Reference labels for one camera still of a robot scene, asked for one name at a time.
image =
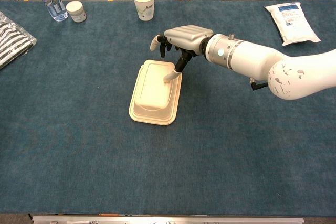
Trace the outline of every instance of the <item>container lid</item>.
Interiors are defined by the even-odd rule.
[[[133,120],[159,125],[175,120],[182,75],[169,83],[163,81],[173,70],[174,64],[164,61],[147,60],[141,66],[129,107]]]
[[[71,1],[67,4],[66,8],[71,15],[81,14],[84,11],[81,1]]]

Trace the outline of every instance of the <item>plastic package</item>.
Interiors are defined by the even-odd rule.
[[[36,44],[25,29],[0,12],[0,69]]]
[[[265,8],[271,13],[283,39],[282,45],[310,40],[321,41],[307,22],[301,3],[270,5]]]

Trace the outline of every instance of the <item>small white jar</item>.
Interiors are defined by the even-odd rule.
[[[81,1],[71,1],[67,4],[67,11],[75,22],[83,22],[86,19],[86,13]]]

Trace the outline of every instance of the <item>robotic arm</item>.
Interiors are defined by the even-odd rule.
[[[151,51],[160,46],[161,57],[165,50],[181,50],[182,55],[165,82],[181,74],[192,57],[204,55],[215,64],[250,77],[252,88],[269,86],[271,92],[285,100],[294,100],[336,87],[336,49],[324,54],[289,57],[281,52],[236,39],[234,34],[214,35],[212,30],[198,26],[181,26],[157,35]],[[256,84],[255,81],[267,81]]]

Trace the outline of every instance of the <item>blue table cloth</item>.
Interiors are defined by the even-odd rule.
[[[174,123],[128,115],[140,66],[160,60],[150,42],[169,28],[291,56],[336,47],[335,0],[301,1],[321,42],[286,47],[264,9],[277,3],[157,1],[142,22],[133,2],[84,2],[85,22],[57,23],[41,2],[1,1],[38,41],[0,71],[0,212],[335,216],[336,89],[284,101],[198,56]]]

